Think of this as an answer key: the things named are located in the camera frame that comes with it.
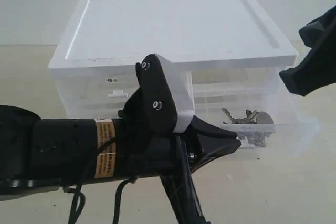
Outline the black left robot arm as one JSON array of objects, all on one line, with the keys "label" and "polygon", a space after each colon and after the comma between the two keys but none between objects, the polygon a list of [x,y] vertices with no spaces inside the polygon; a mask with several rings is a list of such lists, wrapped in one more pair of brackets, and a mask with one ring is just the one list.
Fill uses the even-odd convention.
[{"label": "black left robot arm", "polygon": [[140,111],[121,111],[117,119],[42,119],[3,105],[1,200],[62,188],[73,194],[69,223],[75,223],[86,203],[83,185],[118,181],[118,223],[124,187],[159,177],[178,223],[205,223],[192,174],[240,145],[235,132],[196,117],[183,133],[160,133]]}]

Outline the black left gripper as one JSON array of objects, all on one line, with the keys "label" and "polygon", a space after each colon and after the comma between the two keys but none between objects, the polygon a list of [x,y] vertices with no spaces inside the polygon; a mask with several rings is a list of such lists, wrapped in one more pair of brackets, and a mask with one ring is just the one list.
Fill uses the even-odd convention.
[{"label": "black left gripper", "polygon": [[157,133],[144,121],[127,124],[124,118],[113,119],[113,124],[116,157],[112,178],[160,176],[177,223],[206,224],[190,172],[178,173],[187,163],[187,154],[195,156],[190,161],[193,173],[234,153],[241,146],[237,133],[213,126],[196,116],[181,134]]}]

